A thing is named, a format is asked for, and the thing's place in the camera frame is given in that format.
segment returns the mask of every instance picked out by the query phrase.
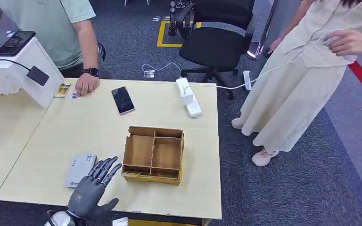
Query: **green t-shirt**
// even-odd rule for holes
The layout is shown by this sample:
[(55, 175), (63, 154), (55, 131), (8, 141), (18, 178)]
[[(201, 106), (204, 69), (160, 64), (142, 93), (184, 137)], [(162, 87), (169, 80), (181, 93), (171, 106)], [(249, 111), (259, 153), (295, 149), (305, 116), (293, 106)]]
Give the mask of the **green t-shirt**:
[(0, 0), (1, 11), (21, 30), (35, 31), (58, 68), (82, 63), (72, 23), (95, 16), (89, 0)]

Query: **white sneaker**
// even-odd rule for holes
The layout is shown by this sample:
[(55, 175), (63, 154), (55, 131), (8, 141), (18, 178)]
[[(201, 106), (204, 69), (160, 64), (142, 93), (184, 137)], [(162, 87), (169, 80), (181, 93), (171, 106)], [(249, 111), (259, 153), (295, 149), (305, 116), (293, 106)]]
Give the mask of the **white sneaker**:
[(270, 163), (270, 159), (276, 155), (278, 155), (279, 151), (274, 151), (272, 153), (269, 153), (266, 151), (266, 149), (263, 149), (262, 151), (256, 153), (255, 155), (253, 155), (252, 157), (252, 162), (256, 165), (256, 166), (265, 166), (268, 163)]
[(234, 129), (242, 129), (244, 123), (240, 121), (240, 118), (233, 119), (231, 125)]

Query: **wooden table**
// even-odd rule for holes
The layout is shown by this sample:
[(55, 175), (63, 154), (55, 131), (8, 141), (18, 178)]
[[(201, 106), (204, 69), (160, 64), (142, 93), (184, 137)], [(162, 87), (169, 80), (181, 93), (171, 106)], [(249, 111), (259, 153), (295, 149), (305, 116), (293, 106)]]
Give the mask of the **wooden table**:
[[(66, 82), (75, 84), (74, 79)], [(120, 116), (111, 90), (126, 86), (136, 110)], [(174, 82), (102, 81), (88, 96), (55, 99), (0, 189), (0, 200), (67, 205), (64, 186), (75, 153), (123, 160), (129, 126), (183, 129), (183, 177), (179, 186), (127, 182), (117, 173), (100, 204), (118, 197), (116, 211), (220, 219), (221, 188), (215, 84), (194, 87), (202, 108), (188, 116)]]
[(0, 186), (45, 112), (24, 91), (0, 97)]

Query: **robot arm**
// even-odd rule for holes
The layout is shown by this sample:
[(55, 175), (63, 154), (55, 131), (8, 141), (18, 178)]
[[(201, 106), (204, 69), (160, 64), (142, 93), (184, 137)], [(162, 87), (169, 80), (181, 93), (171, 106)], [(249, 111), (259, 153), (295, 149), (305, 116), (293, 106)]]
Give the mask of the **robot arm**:
[(117, 156), (97, 162), (74, 190), (67, 211), (48, 211), (49, 221), (45, 226), (82, 226), (85, 220), (93, 220), (113, 209), (118, 203), (117, 198), (102, 206), (98, 206), (98, 202), (112, 177), (121, 168), (119, 163), (109, 172), (116, 160)]

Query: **power adapter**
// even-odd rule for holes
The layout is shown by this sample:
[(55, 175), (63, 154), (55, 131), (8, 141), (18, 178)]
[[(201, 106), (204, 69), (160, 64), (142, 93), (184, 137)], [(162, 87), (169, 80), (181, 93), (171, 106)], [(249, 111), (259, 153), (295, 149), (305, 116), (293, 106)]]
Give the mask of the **power adapter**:
[(189, 86), (187, 78), (177, 79), (176, 82), (178, 90), (180, 91), (182, 103), (187, 108), (189, 116), (195, 118), (202, 115), (202, 109), (200, 109), (199, 103), (197, 102), (196, 97), (193, 94), (191, 87)]
[(34, 80), (34, 82), (44, 86), (49, 79), (49, 76), (41, 71), (38, 67), (33, 66), (27, 74), (27, 77)]

